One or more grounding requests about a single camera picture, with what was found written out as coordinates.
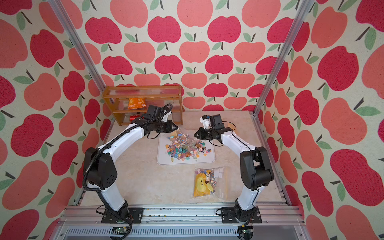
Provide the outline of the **ziploc bag of small candies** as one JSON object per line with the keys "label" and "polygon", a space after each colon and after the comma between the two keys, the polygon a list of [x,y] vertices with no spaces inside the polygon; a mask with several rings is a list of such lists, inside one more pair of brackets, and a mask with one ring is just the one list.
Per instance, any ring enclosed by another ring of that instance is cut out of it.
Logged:
{"label": "ziploc bag of small candies", "polygon": [[197,138],[194,137],[194,133],[191,131],[177,129],[170,134],[169,140],[181,145],[192,145],[197,141]]}

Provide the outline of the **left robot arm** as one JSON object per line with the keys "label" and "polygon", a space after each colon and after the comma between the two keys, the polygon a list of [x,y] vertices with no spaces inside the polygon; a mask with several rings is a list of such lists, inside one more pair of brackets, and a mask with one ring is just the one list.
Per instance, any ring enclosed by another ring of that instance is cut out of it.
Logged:
{"label": "left robot arm", "polygon": [[133,223],[128,203],[116,184],[118,171],[115,162],[133,143],[145,136],[148,137],[151,132],[163,134],[177,130],[178,126],[168,119],[172,109],[172,104],[163,107],[150,105],[145,114],[135,118],[112,140],[100,147],[90,147],[86,150],[83,189],[98,194],[107,210],[106,215],[112,215],[113,221]]}

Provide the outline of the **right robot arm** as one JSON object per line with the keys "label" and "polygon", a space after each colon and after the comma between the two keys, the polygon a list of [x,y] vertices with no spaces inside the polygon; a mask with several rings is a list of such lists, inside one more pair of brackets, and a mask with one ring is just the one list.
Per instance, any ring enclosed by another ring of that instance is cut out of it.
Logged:
{"label": "right robot arm", "polygon": [[239,223],[247,225],[256,221],[261,223],[259,208],[256,201],[261,192],[274,180],[274,172],[264,147],[255,147],[235,134],[235,130],[225,127],[220,115],[203,115],[200,118],[203,124],[194,134],[199,140],[217,140],[220,146],[231,149],[240,159],[241,179],[244,184],[240,196],[232,208],[220,208],[218,214],[222,223]]}

